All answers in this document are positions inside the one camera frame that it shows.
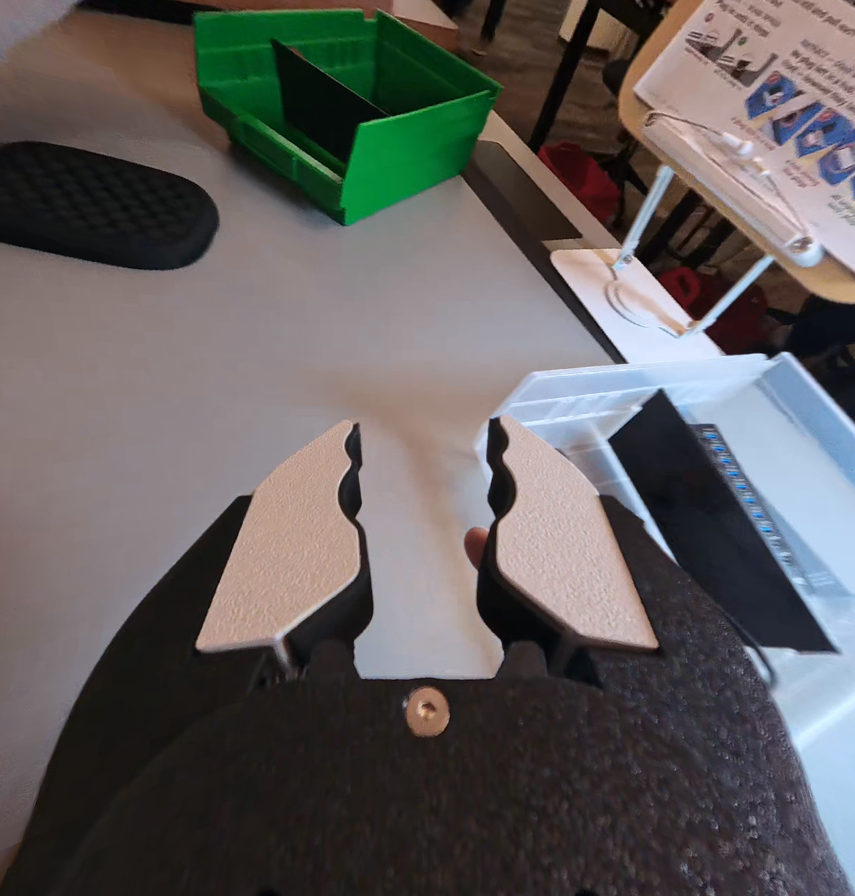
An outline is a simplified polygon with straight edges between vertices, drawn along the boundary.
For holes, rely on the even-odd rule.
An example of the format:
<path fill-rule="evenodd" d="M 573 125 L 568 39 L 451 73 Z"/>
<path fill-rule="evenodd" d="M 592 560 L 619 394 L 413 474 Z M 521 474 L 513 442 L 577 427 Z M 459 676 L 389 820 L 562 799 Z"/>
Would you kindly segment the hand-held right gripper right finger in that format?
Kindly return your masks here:
<path fill-rule="evenodd" d="M 531 644 L 549 673 L 592 651 L 659 658 L 660 643 L 598 489 L 510 415 L 489 420 L 493 513 L 477 609 L 508 657 Z"/>

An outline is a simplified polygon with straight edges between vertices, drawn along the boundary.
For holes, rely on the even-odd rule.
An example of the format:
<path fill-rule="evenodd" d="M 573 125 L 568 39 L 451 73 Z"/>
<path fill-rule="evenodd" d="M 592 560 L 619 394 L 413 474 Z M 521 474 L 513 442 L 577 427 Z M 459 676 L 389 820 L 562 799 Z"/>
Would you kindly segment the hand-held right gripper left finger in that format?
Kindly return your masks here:
<path fill-rule="evenodd" d="M 252 494 L 196 637 L 216 654 L 271 650 L 285 673 L 323 641 L 353 649 L 373 593 L 362 506 L 359 425 L 343 420 L 278 465 Z"/>

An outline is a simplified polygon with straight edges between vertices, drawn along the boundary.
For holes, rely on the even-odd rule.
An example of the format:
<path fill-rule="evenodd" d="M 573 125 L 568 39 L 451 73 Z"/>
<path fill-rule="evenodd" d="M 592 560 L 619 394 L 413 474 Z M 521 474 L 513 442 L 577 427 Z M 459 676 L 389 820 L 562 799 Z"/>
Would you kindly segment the clear plastic bin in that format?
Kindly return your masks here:
<path fill-rule="evenodd" d="M 801 647 L 799 635 L 754 633 L 773 667 L 774 698 L 817 803 L 838 832 L 855 822 L 855 424 L 792 356 L 717 357 L 528 375 L 495 416 L 508 414 L 574 462 L 675 549 L 616 458 L 615 434 L 658 393 L 691 428 L 714 432 L 738 467 L 738 497 L 813 634 L 832 649 Z"/>

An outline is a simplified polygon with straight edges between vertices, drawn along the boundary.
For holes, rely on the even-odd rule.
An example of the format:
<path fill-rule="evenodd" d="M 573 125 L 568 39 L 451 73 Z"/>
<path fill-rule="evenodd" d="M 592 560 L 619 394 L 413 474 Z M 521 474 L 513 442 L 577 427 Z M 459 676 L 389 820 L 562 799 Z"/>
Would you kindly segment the black multi-port usb hub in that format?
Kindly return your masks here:
<path fill-rule="evenodd" d="M 713 424 L 704 423 L 691 423 L 689 428 L 796 591 L 803 597 L 818 599 L 853 597 L 851 591 L 826 566 L 810 544 L 764 498 L 763 493 L 747 476 L 720 430 Z"/>

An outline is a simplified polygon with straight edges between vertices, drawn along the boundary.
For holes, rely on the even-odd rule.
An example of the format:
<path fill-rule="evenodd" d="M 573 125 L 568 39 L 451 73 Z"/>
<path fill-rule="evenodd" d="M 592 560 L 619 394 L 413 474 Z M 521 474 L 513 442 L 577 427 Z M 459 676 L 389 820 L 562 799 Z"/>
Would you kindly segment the green plastic bin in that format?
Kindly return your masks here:
<path fill-rule="evenodd" d="M 194 33 L 204 114 L 343 225 L 461 173 L 502 89 L 384 12 L 196 13 Z M 358 129 L 348 163 L 286 123 L 271 39 L 387 113 Z"/>

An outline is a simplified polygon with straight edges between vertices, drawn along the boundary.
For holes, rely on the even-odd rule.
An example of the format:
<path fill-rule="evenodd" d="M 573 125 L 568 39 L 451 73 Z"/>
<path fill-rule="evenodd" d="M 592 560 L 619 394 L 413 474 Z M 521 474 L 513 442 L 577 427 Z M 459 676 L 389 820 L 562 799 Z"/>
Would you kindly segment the black divider panel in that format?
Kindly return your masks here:
<path fill-rule="evenodd" d="M 286 123 L 336 161 L 348 163 L 358 129 L 385 120 L 387 113 L 298 50 L 277 39 L 270 45 Z"/>
<path fill-rule="evenodd" d="M 752 642 L 838 654 L 689 424 L 659 389 L 609 440 L 671 554 Z"/>

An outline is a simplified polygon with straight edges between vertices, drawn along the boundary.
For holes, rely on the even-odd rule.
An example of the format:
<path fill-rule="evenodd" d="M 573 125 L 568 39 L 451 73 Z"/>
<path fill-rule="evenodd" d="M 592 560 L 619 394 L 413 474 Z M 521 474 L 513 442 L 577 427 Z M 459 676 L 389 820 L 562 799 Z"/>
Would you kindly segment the white desk stand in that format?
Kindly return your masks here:
<path fill-rule="evenodd" d="M 619 250 L 559 249 L 551 259 L 627 364 L 695 362 L 722 356 L 707 330 L 775 261 L 813 267 L 825 257 L 814 229 L 781 191 L 755 145 L 731 133 L 653 110 L 643 136 L 658 155 L 656 178 Z M 763 257 L 700 320 L 671 297 L 637 249 L 676 173 L 749 230 Z"/>

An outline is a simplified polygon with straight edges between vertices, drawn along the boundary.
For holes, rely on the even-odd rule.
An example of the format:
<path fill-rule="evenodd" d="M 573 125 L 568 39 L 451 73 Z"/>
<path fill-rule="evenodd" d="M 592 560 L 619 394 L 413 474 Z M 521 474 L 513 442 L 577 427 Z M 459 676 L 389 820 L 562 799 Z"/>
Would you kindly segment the black textured pad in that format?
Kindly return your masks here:
<path fill-rule="evenodd" d="M 179 175 L 44 141 L 0 145 L 0 243 L 137 271 L 209 249 L 212 198 Z"/>

